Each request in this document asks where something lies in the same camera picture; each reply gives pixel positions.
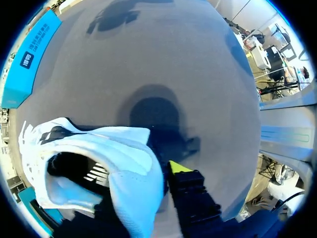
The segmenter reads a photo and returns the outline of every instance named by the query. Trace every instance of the table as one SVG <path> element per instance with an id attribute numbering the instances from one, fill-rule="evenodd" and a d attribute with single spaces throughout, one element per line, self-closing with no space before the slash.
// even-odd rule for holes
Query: table
<path id="1" fill-rule="evenodd" d="M 86 129 L 154 125 L 160 142 L 170 138 L 169 156 L 198 169 L 223 218 L 234 217 L 256 171 L 259 105 L 247 58 L 217 11 L 203 0 L 84 0 L 59 17 L 17 132 L 25 120 L 57 117 Z M 182 158 L 180 137 L 199 138 L 199 152 Z M 167 197 L 154 235 L 177 235 L 177 224 Z"/>

